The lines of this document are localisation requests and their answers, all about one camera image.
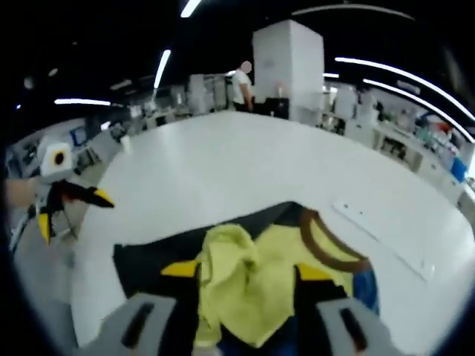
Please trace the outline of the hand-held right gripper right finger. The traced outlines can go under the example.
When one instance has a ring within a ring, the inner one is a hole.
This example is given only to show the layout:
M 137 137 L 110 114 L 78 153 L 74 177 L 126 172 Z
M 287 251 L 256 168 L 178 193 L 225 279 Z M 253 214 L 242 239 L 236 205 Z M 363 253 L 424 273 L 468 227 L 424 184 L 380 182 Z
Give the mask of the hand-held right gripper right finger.
M 295 267 L 295 317 L 300 355 L 398 355 L 388 328 L 326 272 Z

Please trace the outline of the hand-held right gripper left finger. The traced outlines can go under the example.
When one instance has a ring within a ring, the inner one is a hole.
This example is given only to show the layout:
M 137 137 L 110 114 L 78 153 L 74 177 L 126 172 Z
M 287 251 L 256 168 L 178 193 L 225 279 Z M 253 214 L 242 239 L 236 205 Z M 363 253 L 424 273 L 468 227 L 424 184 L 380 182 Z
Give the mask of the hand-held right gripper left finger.
M 198 326 L 200 261 L 175 260 L 132 270 L 125 299 L 101 319 L 75 355 L 191 355 Z

